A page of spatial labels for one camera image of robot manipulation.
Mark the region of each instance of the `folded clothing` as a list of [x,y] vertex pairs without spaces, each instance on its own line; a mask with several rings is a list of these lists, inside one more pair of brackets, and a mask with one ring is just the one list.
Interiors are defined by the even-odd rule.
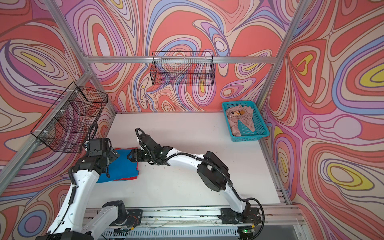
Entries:
[[228,123],[231,127],[232,134],[235,137],[241,136],[238,127],[238,120],[240,120],[252,132],[255,131],[255,125],[253,124],[253,108],[239,105],[227,109],[225,113],[227,114]]
[[124,181],[136,179],[139,175],[137,169],[137,162],[131,162],[127,159],[128,154],[132,149],[116,149],[116,152],[120,154],[115,161],[109,165],[110,178],[106,174],[101,174],[97,182],[110,182],[110,181]]

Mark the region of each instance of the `colorful wall panel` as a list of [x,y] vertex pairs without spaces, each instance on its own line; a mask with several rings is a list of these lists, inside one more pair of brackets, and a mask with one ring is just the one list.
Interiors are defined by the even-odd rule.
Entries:
[[60,3],[86,55],[151,56],[213,50],[216,56],[276,56],[296,1],[84,0]]
[[384,1],[315,0],[263,117],[314,239],[384,239]]
[[118,112],[219,111],[224,101],[256,101],[270,64],[228,64],[214,86],[153,86],[150,64],[97,63],[92,68]]
[[[0,166],[20,149],[61,92],[82,75],[42,1],[0,2]],[[113,114],[104,110],[99,136]],[[40,145],[0,196],[0,239],[35,239],[57,215],[70,185],[67,170],[80,154]]]

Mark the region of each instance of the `blue circle pattern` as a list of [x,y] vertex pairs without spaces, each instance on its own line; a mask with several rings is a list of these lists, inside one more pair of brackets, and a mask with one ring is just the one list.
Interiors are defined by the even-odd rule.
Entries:
[[[31,217],[38,217],[41,220],[40,226],[34,232],[27,231],[26,226],[25,226],[26,222]],[[39,234],[43,230],[45,223],[46,223],[46,219],[47,219],[47,217],[46,217],[46,214],[43,210],[36,210],[36,211],[30,212],[20,221],[20,224],[17,228],[17,231],[19,232],[20,236],[22,236],[22,237],[36,236],[37,234]]]

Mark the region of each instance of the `blue cloth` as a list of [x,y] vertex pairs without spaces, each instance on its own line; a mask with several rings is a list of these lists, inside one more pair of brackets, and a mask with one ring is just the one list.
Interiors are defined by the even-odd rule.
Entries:
[[100,175],[97,182],[110,182],[118,179],[125,180],[131,177],[137,177],[139,171],[137,170],[137,162],[131,162],[127,159],[127,155],[132,151],[131,149],[117,149],[120,157],[109,165],[110,178],[107,178],[107,174]]

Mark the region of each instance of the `black mounting plate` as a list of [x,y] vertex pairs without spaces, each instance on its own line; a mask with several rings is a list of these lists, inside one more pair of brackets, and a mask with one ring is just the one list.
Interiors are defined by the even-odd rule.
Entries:
[[255,226],[262,222],[262,218],[260,216],[259,208],[251,207],[249,208],[249,212],[247,216],[244,217],[243,214],[233,211],[230,208],[222,208],[220,209],[220,219],[223,224],[234,224],[235,222],[242,223],[253,223]]
[[141,224],[141,218],[143,210],[141,209],[126,209],[127,219],[122,224],[111,223],[110,226],[139,226]]

